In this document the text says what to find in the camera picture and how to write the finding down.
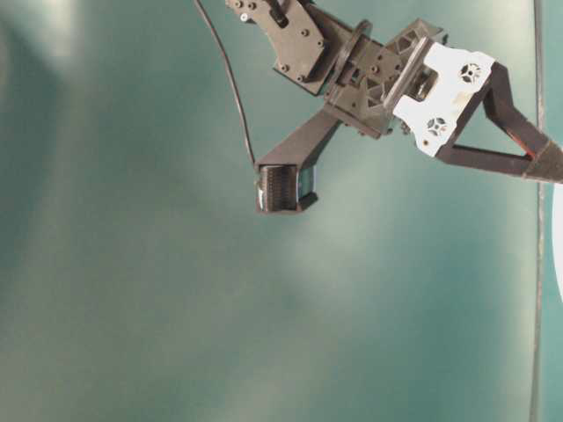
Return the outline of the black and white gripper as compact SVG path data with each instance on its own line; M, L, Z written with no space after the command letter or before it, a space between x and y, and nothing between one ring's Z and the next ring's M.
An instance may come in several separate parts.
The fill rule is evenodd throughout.
M482 52L448 47L445 38L443 29L422 19L385 45L362 36L331 83L325 109L375 139L401 121L419 150L446 164L561 184L562 148L517 109L508 69ZM442 147L487 79L487 118L527 156Z

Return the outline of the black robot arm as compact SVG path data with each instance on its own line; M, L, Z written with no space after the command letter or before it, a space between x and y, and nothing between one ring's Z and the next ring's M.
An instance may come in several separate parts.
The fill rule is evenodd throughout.
M380 138L397 123L420 151L447 164L562 180L562 149L516 109L507 69L489 55L448 47L441 28L416 20L383 44L371 38L370 22L350 27L310 1L232 1L230 8L266 34L280 75L325 101L257 162L264 187L293 188L339 125ZM457 144L479 106L520 156Z

